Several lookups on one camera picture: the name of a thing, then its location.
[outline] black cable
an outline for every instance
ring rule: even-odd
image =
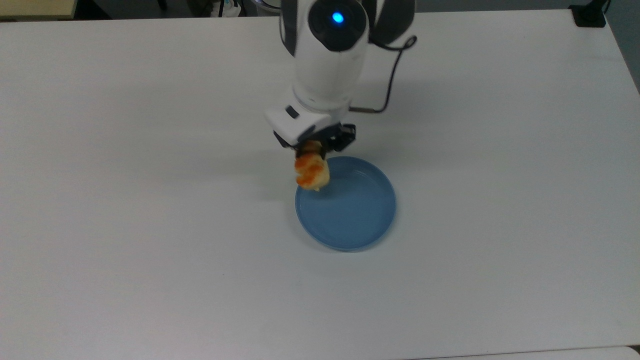
[[[349,107],[349,111],[353,111],[356,113],[381,113],[383,111],[385,111],[387,109],[387,105],[389,105],[389,99],[391,98],[391,86],[394,83],[394,76],[396,75],[396,68],[398,66],[398,63],[400,62],[400,57],[402,56],[402,53],[407,50],[407,49],[411,49],[414,45],[415,42],[418,41],[418,37],[416,37],[415,35],[410,36],[405,42],[404,45],[402,45],[401,47],[390,47],[390,46],[386,46],[384,44],[381,44],[379,42],[376,42],[374,40],[370,40],[372,44],[374,44],[375,46],[378,46],[384,50],[389,50],[389,51],[397,51],[398,55],[396,56],[396,62],[394,63],[394,67],[391,70],[391,75],[389,76],[389,84],[387,85],[387,97],[385,98],[385,104],[382,106],[382,108],[376,110],[376,109],[372,109],[372,108],[359,108],[359,107],[355,107],[355,106],[350,106]]]
[[[244,0],[240,0],[240,14],[244,13],[244,17],[246,17],[246,8],[244,7]]]
[[[200,10],[200,14],[198,15],[198,17],[202,17],[202,15],[204,14],[204,11],[209,7],[209,5],[213,5],[213,0],[205,1],[204,6],[202,7],[202,10]]]

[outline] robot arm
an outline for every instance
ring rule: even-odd
[[[283,147],[317,140],[341,151],[355,139],[342,124],[367,44],[387,45],[413,20],[415,0],[283,0],[280,36],[296,59],[295,81],[266,118]]]

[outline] white object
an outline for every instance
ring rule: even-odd
[[[389,109],[352,114],[344,153],[389,177],[396,222],[339,254],[300,226],[262,119],[294,78],[277,26],[0,23],[4,358],[640,343],[640,97],[609,27],[417,14]],[[368,51],[357,106],[384,100],[395,58]]]
[[[258,16],[279,16],[280,7],[271,6],[265,3],[263,0],[251,0],[256,7]]]
[[[213,3],[211,10],[211,17],[218,17],[220,14],[220,4],[224,2],[224,7],[222,8],[222,16],[221,17],[238,17],[240,16],[240,12],[242,11],[240,4],[234,4],[233,0],[220,0],[217,3]]]

